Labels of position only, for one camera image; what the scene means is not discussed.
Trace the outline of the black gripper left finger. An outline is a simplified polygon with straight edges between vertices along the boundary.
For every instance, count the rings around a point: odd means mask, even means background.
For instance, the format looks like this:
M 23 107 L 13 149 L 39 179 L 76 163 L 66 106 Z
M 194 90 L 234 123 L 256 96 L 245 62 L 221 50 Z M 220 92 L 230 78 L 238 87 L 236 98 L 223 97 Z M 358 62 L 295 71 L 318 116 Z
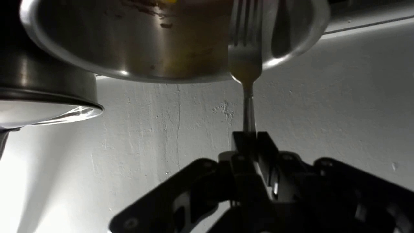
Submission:
M 242 207 L 241 175 L 236 169 L 251 135 L 233 132 L 232 137 L 233 149 L 221 153 L 219 160 L 195 159 L 123 208 L 110 220 L 109 233 L 192 233 L 223 202 L 230 207 L 207 233 L 251 233 Z

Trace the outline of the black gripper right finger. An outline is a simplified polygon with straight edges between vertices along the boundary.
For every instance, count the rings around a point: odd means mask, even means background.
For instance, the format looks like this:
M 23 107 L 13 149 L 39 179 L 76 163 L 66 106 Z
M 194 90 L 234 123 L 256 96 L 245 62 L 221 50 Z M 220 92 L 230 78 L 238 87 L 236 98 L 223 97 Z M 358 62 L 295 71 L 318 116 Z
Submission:
M 316 233 L 414 233 L 411 190 L 334 158 L 308 164 L 267 132 L 256 133 L 255 149 L 270 197 L 304 207 Z

